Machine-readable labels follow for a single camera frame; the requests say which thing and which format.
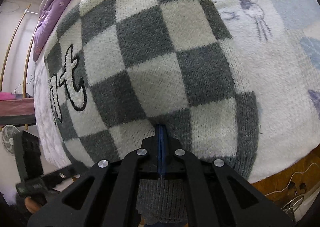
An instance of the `purple blanket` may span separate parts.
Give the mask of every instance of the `purple blanket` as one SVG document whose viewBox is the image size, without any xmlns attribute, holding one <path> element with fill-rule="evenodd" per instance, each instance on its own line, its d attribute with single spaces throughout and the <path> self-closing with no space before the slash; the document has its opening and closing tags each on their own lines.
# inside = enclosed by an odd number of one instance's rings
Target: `purple blanket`
<svg viewBox="0 0 320 227">
<path fill-rule="evenodd" d="M 33 60 L 37 61 L 45 43 L 47 42 L 54 26 L 59 20 L 64 9 L 71 0 L 47 0 L 43 11 L 40 14 L 35 36 L 33 38 Z"/>
</svg>

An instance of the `wooden floor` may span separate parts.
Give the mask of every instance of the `wooden floor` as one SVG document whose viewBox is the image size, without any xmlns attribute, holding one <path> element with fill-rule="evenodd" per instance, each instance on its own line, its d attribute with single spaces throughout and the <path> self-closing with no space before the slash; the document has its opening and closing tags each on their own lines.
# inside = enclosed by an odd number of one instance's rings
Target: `wooden floor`
<svg viewBox="0 0 320 227">
<path fill-rule="evenodd" d="M 305 171 L 312 163 L 317 163 L 320 166 L 320 145 L 311 151 L 306 157 L 299 160 L 290 168 L 283 170 L 277 174 L 274 174 L 266 179 L 252 184 L 261 193 L 267 194 L 275 190 L 282 190 L 288 184 L 292 174 L 294 172 Z M 312 165 L 310 169 L 304 174 L 295 174 L 291 180 L 295 183 L 297 193 L 304 193 L 304 190 L 300 190 L 301 183 L 306 184 L 306 192 L 312 189 L 316 184 L 320 182 L 320 168 L 317 165 Z M 283 200 L 286 197 L 290 200 L 294 195 L 294 188 L 292 190 L 286 189 L 281 193 L 269 195 L 268 198 L 272 201 Z"/>
</svg>

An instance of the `white fan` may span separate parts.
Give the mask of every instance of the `white fan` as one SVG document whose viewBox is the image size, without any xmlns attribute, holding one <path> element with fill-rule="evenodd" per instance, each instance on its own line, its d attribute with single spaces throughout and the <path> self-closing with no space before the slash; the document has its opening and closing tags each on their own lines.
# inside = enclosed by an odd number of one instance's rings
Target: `white fan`
<svg viewBox="0 0 320 227">
<path fill-rule="evenodd" d="M 13 136 L 20 131 L 13 125 L 6 125 L 3 127 L 1 132 L 2 144 L 6 151 L 11 155 L 14 155 L 13 148 Z"/>
</svg>

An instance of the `checkered knit fabric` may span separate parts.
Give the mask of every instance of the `checkered knit fabric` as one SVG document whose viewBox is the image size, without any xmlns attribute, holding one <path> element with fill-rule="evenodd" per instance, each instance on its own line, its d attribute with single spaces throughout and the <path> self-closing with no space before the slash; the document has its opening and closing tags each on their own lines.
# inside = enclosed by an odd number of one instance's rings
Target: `checkered knit fabric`
<svg viewBox="0 0 320 227">
<path fill-rule="evenodd" d="M 52 112 L 71 161 L 116 161 L 165 124 L 205 160 L 248 177 L 255 94 L 211 0 L 81 0 L 45 50 Z M 146 180 L 147 222 L 186 219 L 179 181 Z"/>
</svg>

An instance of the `gold curtain rod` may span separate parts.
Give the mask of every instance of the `gold curtain rod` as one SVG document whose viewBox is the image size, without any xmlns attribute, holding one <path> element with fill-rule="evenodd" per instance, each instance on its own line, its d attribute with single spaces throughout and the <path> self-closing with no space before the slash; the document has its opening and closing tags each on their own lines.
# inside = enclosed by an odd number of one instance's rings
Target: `gold curtain rod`
<svg viewBox="0 0 320 227">
<path fill-rule="evenodd" d="M 10 48 L 11 48 L 11 45 L 12 45 L 14 36 L 16 35 L 17 30 L 18 30 L 18 28 L 19 28 L 19 26 L 20 26 L 20 24 L 21 24 L 24 16 L 26 15 L 28 9 L 30 8 L 30 6 L 31 6 L 31 4 L 29 4 L 28 8 L 23 12 L 23 15 L 22 15 L 21 19 L 19 20 L 19 23 L 17 24 L 16 29 L 14 30 L 13 35 L 12 35 L 11 40 L 10 40 L 10 43 L 9 43 L 9 45 L 8 45 L 8 49 L 7 49 L 7 52 L 6 52 L 5 57 L 4 57 L 3 66 L 2 66 L 2 71 L 1 71 L 1 76 L 0 76 L 0 92 L 2 92 L 2 83 L 3 83 L 4 69 L 5 69 L 5 65 L 6 65 L 6 63 L 7 63 L 9 51 L 10 51 Z"/>
<path fill-rule="evenodd" d="M 35 36 L 35 33 L 36 33 L 36 30 L 37 30 L 37 26 L 38 26 L 38 23 L 40 21 L 40 18 L 37 22 L 37 25 L 35 27 L 35 30 L 32 34 L 32 38 L 31 38 L 31 41 L 30 41 L 30 45 L 29 45 L 29 49 L 28 49 L 28 53 L 27 53 L 27 58 L 26 58 L 26 64 L 24 66 L 24 75 L 23 75 L 23 90 L 22 90 L 22 93 L 23 93 L 23 98 L 26 98 L 26 87 L 27 87 L 27 72 L 28 72 L 28 64 L 29 64 L 29 59 L 30 59 L 30 53 L 31 53 L 31 48 L 32 48 L 32 44 L 33 44 L 33 38 Z M 29 129 L 28 125 L 25 124 L 24 125 L 25 129 Z"/>
</svg>

